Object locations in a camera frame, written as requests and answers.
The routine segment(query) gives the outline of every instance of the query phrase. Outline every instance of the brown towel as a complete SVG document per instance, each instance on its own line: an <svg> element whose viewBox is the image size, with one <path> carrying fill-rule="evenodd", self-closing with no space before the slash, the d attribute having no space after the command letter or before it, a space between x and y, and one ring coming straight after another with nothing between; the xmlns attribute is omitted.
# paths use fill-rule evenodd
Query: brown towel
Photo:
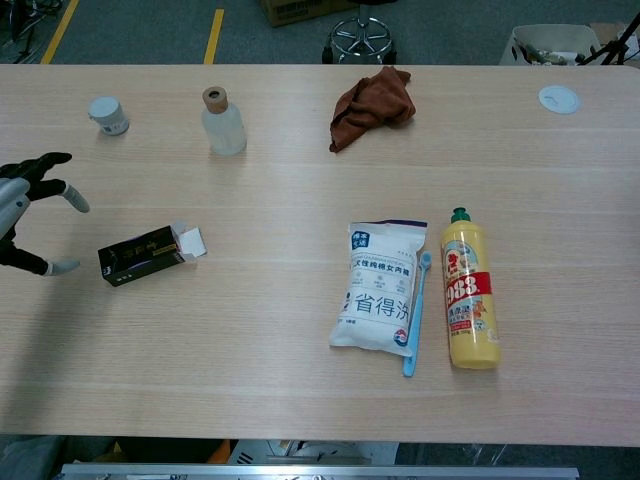
<svg viewBox="0 0 640 480"><path fill-rule="evenodd" d="M416 113L405 85L409 72L383 67L371 78L363 78L340 97L331 122L331 146L339 152L367 130L385 123L399 124Z"/></svg>

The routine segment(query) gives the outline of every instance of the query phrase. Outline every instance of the dish soap bottle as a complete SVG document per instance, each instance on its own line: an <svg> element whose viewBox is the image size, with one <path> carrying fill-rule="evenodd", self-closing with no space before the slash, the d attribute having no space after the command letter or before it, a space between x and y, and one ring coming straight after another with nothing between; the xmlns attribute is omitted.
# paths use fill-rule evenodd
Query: dish soap bottle
<svg viewBox="0 0 640 480"><path fill-rule="evenodd" d="M204 126L211 149L220 155L234 155L247 145L240 110L227 100L227 92L221 87L207 88L202 93L205 109L202 112Z"/></svg>
<svg viewBox="0 0 640 480"><path fill-rule="evenodd" d="M494 368L501 353L484 230L464 208L456 208L441 246L451 363Z"/></svg>

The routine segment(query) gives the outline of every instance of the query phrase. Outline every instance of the bottle label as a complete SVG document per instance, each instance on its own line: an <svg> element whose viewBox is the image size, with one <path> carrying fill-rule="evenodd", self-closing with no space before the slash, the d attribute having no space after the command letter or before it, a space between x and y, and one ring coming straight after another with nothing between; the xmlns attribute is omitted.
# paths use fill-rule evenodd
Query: bottle label
<svg viewBox="0 0 640 480"><path fill-rule="evenodd" d="M491 343L498 343L493 320L485 318L488 312L483 295L491 294L491 277L489 272L479 271L475 250L454 240L445 245L442 258L451 337L484 332Z"/></svg>
<svg viewBox="0 0 640 480"><path fill-rule="evenodd" d="M125 118L119 122L114 122L107 125L100 124L100 128L102 128L102 131L107 135L120 135L129 128L129 120Z"/></svg>

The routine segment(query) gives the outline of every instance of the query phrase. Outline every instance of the toothbrush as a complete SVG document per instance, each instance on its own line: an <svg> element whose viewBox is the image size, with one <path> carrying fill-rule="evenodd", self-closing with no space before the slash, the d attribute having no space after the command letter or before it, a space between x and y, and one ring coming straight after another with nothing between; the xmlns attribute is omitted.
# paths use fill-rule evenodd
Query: toothbrush
<svg viewBox="0 0 640 480"><path fill-rule="evenodd" d="M413 377L418 363L418 344L420 343L420 323L422 322L422 302L424 300L424 281L427 277L427 270L431 268L431 253L422 252L420 255L420 286L416 295L416 303L413 306L413 316L411 317L411 327L409 329L409 341L407 345L413 352L410 357L404 357L402 374L405 377Z"/></svg>

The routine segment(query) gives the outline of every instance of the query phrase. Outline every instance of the red label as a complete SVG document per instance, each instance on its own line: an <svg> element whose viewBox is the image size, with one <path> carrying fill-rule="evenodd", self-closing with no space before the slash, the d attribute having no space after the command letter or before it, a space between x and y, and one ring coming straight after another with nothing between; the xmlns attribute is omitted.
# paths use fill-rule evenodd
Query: red label
<svg viewBox="0 0 640 480"><path fill-rule="evenodd" d="M456 278L447 285L447 309L463 298L491 293L489 272L475 272Z"/></svg>
<svg viewBox="0 0 640 480"><path fill-rule="evenodd" d="M468 328L471 328L471 320L452 323L449 328L452 332L457 332L458 330L467 330Z"/></svg>

